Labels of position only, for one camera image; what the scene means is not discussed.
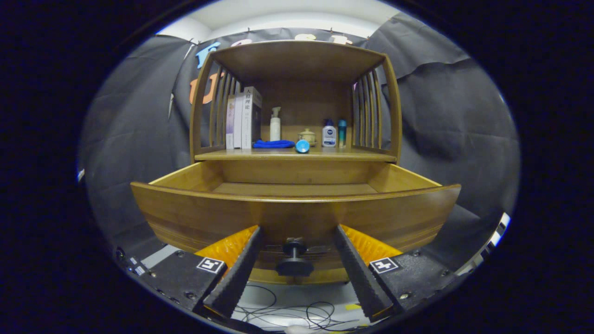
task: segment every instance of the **white pump bottle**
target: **white pump bottle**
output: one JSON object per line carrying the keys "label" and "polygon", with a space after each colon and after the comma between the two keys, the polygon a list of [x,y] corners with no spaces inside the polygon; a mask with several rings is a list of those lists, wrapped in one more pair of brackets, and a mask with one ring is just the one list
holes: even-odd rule
{"label": "white pump bottle", "polygon": [[280,140],[280,107],[272,108],[272,118],[270,118],[270,141]]}

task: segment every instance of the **wooden cabinet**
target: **wooden cabinet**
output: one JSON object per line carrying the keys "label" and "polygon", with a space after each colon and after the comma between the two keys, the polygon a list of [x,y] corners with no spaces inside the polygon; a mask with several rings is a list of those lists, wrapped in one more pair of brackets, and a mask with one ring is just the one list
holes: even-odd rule
{"label": "wooden cabinet", "polygon": [[[192,164],[149,184],[131,184],[139,208],[168,244],[198,251],[260,225],[264,248],[251,280],[286,283],[274,271],[288,237],[304,237],[314,273],[300,283],[346,281],[331,233],[344,224],[401,251],[429,243],[446,221],[460,185],[442,186],[398,166],[402,123],[396,79],[386,55],[327,42],[278,41],[211,52],[194,101],[203,101],[218,67],[210,114],[192,106]],[[376,68],[387,77],[389,116],[382,115]],[[246,86],[263,97],[268,117],[281,106],[282,139],[305,127],[321,135],[324,118],[347,120],[347,147],[225,149],[226,99]],[[207,120],[208,126],[201,123]],[[390,126],[382,121],[389,119]],[[389,136],[382,133],[389,128]],[[390,138],[390,145],[382,144]]]}

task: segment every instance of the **cabinet top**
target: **cabinet top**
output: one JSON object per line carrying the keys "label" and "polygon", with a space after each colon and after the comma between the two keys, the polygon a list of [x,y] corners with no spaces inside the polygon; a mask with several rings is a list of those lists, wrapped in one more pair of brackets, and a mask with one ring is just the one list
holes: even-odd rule
{"label": "cabinet top", "polygon": [[354,83],[380,65],[385,54],[332,42],[279,40],[210,52],[208,56],[243,82],[337,81]]}

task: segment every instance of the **white ceiling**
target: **white ceiling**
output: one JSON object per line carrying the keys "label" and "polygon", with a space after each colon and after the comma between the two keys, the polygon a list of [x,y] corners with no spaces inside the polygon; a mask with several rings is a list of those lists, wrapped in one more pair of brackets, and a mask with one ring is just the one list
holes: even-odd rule
{"label": "white ceiling", "polygon": [[287,12],[321,12],[383,24],[399,11],[378,0],[219,0],[189,14],[210,30]]}

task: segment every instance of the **black fabric backdrop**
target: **black fabric backdrop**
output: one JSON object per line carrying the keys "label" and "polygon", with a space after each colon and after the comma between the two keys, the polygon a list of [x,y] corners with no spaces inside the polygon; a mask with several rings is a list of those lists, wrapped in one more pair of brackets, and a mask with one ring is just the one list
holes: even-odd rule
{"label": "black fabric backdrop", "polygon": [[[112,246],[124,239],[142,242],[138,231],[151,235],[129,182],[149,182],[190,162],[189,83],[198,76],[196,54],[245,39],[294,39],[298,34],[328,42],[332,35],[346,36],[354,46],[390,56],[402,103],[400,165],[442,184],[462,185],[456,207],[428,250],[450,266],[462,265],[493,231],[491,221],[482,218],[513,210],[519,141],[509,110],[480,66],[444,36],[402,13],[369,40],[325,30],[265,29],[200,45],[169,36],[142,44],[98,92],[80,143],[79,170],[85,169],[97,223]],[[380,80],[385,85],[381,73]],[[202,124],[208,124],[209,106]],[[383,142],[389,144],[388,138]]]}

